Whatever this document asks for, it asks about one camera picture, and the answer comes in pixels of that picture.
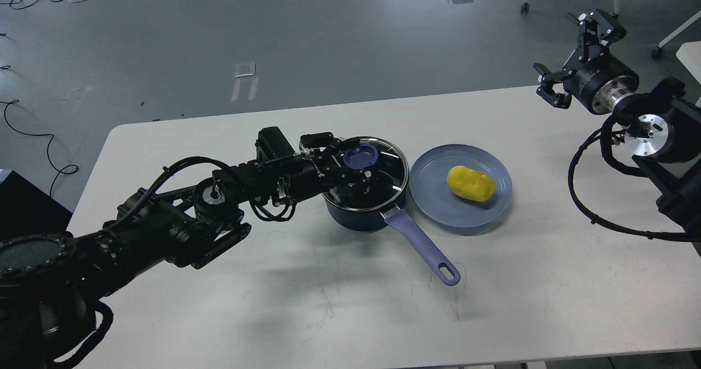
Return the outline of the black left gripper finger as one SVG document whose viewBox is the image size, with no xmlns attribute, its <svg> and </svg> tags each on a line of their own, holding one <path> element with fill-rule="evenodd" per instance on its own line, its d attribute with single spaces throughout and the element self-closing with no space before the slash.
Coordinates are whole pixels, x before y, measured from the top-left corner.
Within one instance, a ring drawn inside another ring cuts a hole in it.
<svg viewBox="0 0 701 369">
<path fill-rule="evenodd" d="M 376 137 L 359 136 L 336 140 L 324 149 L 324 155 L 335 157 L 341 164 L 376 164 L 380 149 Z"/>
<path fill-rule="evenodd" d="M 378 175 L 365 172 L 365 179 L 348 183 L 331 190 L 331 199 L 337 205 L 375 205 L 378 192 Z"/>
</svg>

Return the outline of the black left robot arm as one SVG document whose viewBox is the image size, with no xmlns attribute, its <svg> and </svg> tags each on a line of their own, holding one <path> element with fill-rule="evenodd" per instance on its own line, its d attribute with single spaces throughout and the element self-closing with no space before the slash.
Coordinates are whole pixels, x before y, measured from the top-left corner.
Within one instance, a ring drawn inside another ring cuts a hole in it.
<svg viewBox="0 0 701 369">
<path fill-rule="evenodd" d="M 290 220 L 298 203 L 368 183 L 375 156 L 361 139 L 303 135 L 295 151 L 278 127 L 261 129 L 256 158 L 227 165 L 193 156 L 164 167 L 97 232 L 2 240 L 2 367 L 73 368 L 102 342 L 113 312 L 103 303 L 163 261 L 205 267 L 243 241 L 250 204 L 265 222 Z"/>
</svg>

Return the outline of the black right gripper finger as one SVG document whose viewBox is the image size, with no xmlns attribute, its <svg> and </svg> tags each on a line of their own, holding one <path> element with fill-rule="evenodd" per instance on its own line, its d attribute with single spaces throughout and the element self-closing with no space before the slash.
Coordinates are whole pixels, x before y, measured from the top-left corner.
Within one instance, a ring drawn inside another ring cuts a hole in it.
<svg viewBox="0 0 701 369">
<path fill-rule="evenodd" d="M 571 79 L 575 70 L 566 68 L 559 72 L 552 72 L 541 63 L 533 63 L 533 69 L 538 72 L 540 77 L 540 86 L 536 89 L 536 94 L 554 108 L 568 109 L 571 106 L 572 95 L 558 93 L 554 90 L 554 86 Z"/>
<path fill-rule="evenodd" d="M 610 45 L 620 41 L 628 30 L 618 21 L 618 15 L 595 8 L 575 16 L 566 13 L 570 22 L 578 28 L 576 47 L 566 60 L 568 66 L 581 66 L 609 53 Z"/>
</svg>

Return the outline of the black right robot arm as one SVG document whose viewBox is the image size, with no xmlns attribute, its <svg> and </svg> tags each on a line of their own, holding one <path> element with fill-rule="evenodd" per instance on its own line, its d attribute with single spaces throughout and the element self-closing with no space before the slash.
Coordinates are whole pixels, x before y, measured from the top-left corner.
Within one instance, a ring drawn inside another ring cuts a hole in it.
<svg viewBox="0 0 701 369">
<path fill-rule="evenodd" d="M 640 79 L 610 50 L 626 29 L 611 13 L 595 8 L 567 18 L 578 29 L 576 47 L 558 71 L 541 63 L 536 93 L 546 103 L 568 109 L 573 99 L 589 113 L 606 116 L 573 155 L 568 191 L 591 224 L 614 232 L 661 241 L 699 242 L 699 107 L 685 99 L 685 85 L 666 77 L 650 92 L 638 92 Z M 586 149 L 599 143 L 603 161 L 623 175 L 649 179 L 660 192 L 658 211 L 681 232 L 624 227 L 589 210 L 575 190 L 575 171 Z"/>
</svg>

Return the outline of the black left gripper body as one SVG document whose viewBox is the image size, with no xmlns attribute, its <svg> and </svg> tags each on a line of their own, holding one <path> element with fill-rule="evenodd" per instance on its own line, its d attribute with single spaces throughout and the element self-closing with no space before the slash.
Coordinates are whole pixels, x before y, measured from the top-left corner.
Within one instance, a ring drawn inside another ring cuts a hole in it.
<svg viewBox="0 0 701 369">
<path fill-rule="evenodd" d="M 300 137 L 301 155 L 295 156 L 285 175 L 287 193 L 293 200 L 310 199 L 328 189 L 325 168 L 330 157 L 321 159 L 323 150 L 337 145 L 340 139 L 331 132 L 306 134 Z"/>
</svg>

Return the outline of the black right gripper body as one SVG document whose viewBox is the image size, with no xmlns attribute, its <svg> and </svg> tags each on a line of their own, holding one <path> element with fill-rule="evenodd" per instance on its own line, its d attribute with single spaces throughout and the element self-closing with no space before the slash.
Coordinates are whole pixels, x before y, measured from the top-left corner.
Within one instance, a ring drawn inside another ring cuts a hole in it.
<svg viewBox="0 0 701 369">
<path fill-rule="evenodd" d="M 563 69 L 573 74 L 563 80 L 565 92 L 594 115 L 613 112 L 618 98 L 633 94 L 640 84 L 639 75 L 611 53 L 583 62 L 572 52 Z"/>
</svg>

